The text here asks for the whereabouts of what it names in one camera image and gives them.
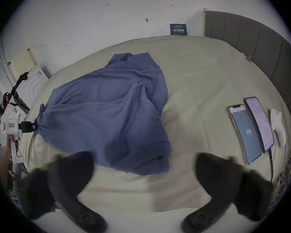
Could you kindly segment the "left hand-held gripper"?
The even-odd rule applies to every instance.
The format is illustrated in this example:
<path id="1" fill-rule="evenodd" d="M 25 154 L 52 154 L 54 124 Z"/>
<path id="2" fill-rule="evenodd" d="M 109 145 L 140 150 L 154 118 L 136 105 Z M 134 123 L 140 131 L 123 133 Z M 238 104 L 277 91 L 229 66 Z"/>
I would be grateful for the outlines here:
<path id="1" fill-rule="evenodd" d="M 1 132 L 6 143 L 7 136 L 11 135 L 14 142 L 10 142 L 12 157 L 23 157 L 23 151 L 20 149 L 23 132 L 21 122 L 26 121 L 27 114 L 20 107 L 6 107 L 1 118 Z M 38 129 L 36 123 L 31 123 L 31 130 Z"/>

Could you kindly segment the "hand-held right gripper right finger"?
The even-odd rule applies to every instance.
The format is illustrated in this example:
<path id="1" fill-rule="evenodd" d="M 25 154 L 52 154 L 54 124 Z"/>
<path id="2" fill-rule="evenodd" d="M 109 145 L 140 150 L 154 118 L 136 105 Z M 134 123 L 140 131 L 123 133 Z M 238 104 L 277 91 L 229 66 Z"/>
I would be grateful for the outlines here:
<path id="1" fill-rule="evenodd" d="M 254 222 L 261 221 L 266 215 L 274 186 L 257 171 L 247 171 L 233 157 L 224 159 L 210 153 L 198 154 L 195 174 L 211 200 L 182 221 L 183 232 L 207 230 L 232 204 L 239 214 Z"/>

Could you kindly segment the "person's left hand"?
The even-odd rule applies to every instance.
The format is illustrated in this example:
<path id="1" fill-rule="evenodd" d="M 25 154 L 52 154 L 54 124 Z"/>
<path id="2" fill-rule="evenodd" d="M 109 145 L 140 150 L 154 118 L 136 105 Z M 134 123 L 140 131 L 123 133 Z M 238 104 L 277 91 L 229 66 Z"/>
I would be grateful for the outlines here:
<path id="1" fill-rule="evenodd" d="M 2 153 L 3 157 L 5 157 L 5 158 L 12 157 L 11 146 L 15 146 L 15 140 L 14 140 L 14 137 L 12 135 L 8 135 L 6 138 L 5 147 L 4 147 L 3 153 Z"/>

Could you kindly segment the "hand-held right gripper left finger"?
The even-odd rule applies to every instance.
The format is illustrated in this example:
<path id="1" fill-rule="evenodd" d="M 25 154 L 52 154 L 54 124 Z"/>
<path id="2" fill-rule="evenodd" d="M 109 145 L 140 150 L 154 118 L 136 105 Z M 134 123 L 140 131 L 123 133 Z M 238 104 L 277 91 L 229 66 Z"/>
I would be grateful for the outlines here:
<path id="1" fill-rule="evenodd" d="M 17 196 L 24 214 L 35 220 L 55 204 L 79 228 L 88 233 L 103 233 L 107 222 L 78 200 L 78 195 L 94 173 L 93 156 L 79 152 L 67 157 L 58 155 L 46 168 L 37 168 L 16 182 Z"/>

